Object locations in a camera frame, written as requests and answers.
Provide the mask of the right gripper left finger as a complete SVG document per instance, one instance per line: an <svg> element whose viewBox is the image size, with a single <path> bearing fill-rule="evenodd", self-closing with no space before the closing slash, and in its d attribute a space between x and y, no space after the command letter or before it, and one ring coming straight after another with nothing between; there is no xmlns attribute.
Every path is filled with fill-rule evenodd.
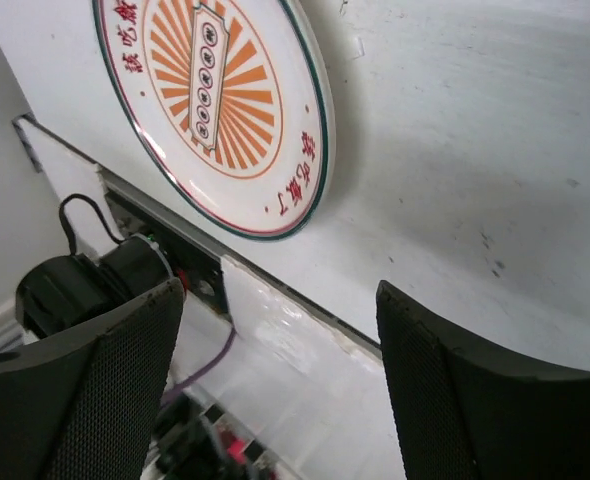
<svg viewBox="0 0 590 480"><path fill-rule="evenodd" d="M137 479L184 304L179 280L0 354L0 479Z"/></svg>

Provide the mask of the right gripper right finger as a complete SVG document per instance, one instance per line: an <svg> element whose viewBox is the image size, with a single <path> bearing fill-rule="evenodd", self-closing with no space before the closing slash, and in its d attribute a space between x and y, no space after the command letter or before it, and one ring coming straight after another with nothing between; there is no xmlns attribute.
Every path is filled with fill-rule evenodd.
<svg viewBox="0 0 590 480"><path fill-rule="evenodd" d="M590 479L590 372L504 348L387 281L377 326L410 479Z"/></svg>

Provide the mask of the orange sunburst plate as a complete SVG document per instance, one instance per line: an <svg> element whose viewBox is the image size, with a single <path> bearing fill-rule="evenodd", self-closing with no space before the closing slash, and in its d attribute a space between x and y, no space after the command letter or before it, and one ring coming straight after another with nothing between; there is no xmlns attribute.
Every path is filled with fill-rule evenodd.
<svg viewBox="0 0 590 480"><path fill-rule="evenodd" d="M178 194L220 228L301 230L336 158L330 82L297 1L96 1L119 104Z"/></svg>

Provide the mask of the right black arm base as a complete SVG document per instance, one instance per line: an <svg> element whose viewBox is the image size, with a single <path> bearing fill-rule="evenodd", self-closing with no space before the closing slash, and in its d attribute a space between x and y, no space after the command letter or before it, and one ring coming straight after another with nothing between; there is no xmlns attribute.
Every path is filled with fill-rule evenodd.
<svg viewBox="0 0 590 480"><path fill-rule="evenodd" d="M206 303L217 314L227 315L229 306L218 257L189 241L115 192L106 200L120 231L124 234L141 233L158 243L169 263L182 278L186 288Z"/></svg>

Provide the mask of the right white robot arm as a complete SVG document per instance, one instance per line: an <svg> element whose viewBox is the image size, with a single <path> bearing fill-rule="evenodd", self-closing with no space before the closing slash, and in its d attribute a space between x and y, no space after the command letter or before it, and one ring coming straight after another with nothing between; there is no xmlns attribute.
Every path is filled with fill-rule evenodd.
<svg viewBox="0 0 590 480"><path fill-rule="evenodd" d="M184 285L164 250L120 240L99 261L50 258L18 287L38 339L0 353L0 479L135 479ZM364 479L590 479L590 369L525 355L387 281L376 295L400 464Z"/></svg>

